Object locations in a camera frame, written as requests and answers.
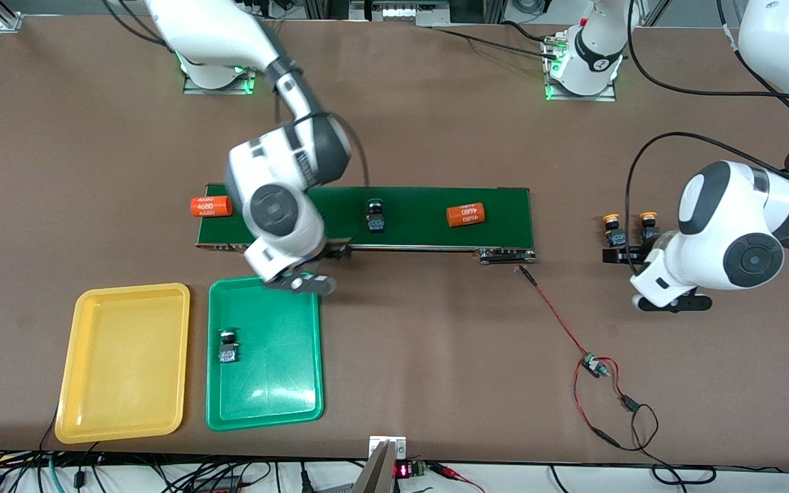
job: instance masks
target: teal cable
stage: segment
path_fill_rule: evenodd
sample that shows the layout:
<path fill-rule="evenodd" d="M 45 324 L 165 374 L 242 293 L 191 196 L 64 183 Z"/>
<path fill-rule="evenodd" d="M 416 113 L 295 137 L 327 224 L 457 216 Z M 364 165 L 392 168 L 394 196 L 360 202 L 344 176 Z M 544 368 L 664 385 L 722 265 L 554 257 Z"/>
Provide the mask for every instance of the teal cable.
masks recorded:
<path fill-rule="evenodd" d="M 57 477 L 57 471 L 53 468 L 53 453 L 51 456 L 47 458 L 47 468 L 51 471 L 51 477 L 53 478 L 53 486 L 57 488 L 59 493 L 66 493 L 66 490 L 63 490 L 63 485 L 60 484 L 60 478 Z"/>

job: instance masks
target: orange cap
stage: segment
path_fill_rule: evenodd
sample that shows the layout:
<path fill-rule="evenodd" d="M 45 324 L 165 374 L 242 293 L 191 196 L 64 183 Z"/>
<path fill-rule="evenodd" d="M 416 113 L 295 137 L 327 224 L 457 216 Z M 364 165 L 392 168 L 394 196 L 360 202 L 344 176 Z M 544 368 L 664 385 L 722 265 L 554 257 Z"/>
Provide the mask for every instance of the orange cap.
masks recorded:
<path fill-rule="evenodd" d="M 233 213 L 233 203 L 222 194 L 215 197 L 194 197 L 190 200 L 190 211 L 195 218 L 215 218 Z"/>
<path fill-rule="evenodd" d="M 447 209 L 447 222 L 450 228 L 476 225 L 486 220 L 486 210 L 482 203 L 467 203 Z"/>

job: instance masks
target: metal stand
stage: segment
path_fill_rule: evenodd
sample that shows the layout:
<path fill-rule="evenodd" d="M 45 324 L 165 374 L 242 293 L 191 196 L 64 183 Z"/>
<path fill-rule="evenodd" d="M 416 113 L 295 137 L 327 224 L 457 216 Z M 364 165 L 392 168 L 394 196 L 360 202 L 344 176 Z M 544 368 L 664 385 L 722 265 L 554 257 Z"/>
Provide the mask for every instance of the metal stand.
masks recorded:
<path fill-rule="evenodd" d="M 20 12 L 14 12 L 0 0 L 0 31 L 16 32 L 20 29 L 22 19 Z"/>
<path fill-rule="evenodd" d="M 370 437 L 370 459 L 364 464 L 351 493 L 391 493 L 395 488 L 395 461 L 407 456 L 405 437 Z"/>

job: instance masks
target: green tray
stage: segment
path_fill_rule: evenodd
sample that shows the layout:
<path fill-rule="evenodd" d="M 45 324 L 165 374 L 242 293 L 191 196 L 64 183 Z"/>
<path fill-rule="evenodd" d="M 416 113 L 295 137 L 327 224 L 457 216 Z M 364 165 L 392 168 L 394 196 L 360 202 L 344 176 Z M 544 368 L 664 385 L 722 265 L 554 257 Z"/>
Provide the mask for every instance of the green tray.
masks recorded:
<path fill-rule="evenodd" d="M 236 329 L 238 361 L 220 363 L 223 329 Z M 213 431 L 313 421 L 325 411 L 318 297 L 269 290 L 259 277 L 209 289 L 206 424 Z"/>
<path fill-rule="evenodd" d="M 207 196 L 226 194 L 222 184 L 206 185 Z M 534 257 L 528 188 L 373 187 L 370 195 L 382 200 L 385 233 L 369 233 L 361 187 L 319 187 L 307 191 L 325 217 L 329 240 L 351 238 L 355 250 L 413 250 L 476 252 L 514 249 Z M 486 222 L 450 228 L 447 207 L 483 203 Z M 241 215 L 202 218 L 197 246 L 225 250 L 251 244 L 254 237 Z"/>

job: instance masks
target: plastic tray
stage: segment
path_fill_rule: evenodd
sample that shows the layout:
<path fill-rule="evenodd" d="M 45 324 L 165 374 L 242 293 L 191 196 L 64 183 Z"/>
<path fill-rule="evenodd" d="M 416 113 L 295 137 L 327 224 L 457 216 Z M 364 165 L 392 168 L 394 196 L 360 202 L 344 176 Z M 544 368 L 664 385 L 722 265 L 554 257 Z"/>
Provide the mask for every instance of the plastic tray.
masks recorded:
<path fill-rule="evenodd" d="M 75 304 L 56 435 L 150 437 L 181 424 L 190 292 L 184 284 L 90 290 Z"/>
<path fill-rule="evenodd" d="M 221 363 L 221 331 L 234 329 L 238 361 Z M 318 297 L 269 290 L 260 278 L 209 289 L 206 423 L 214 431 L 313 421 L 325 411 Z"/>

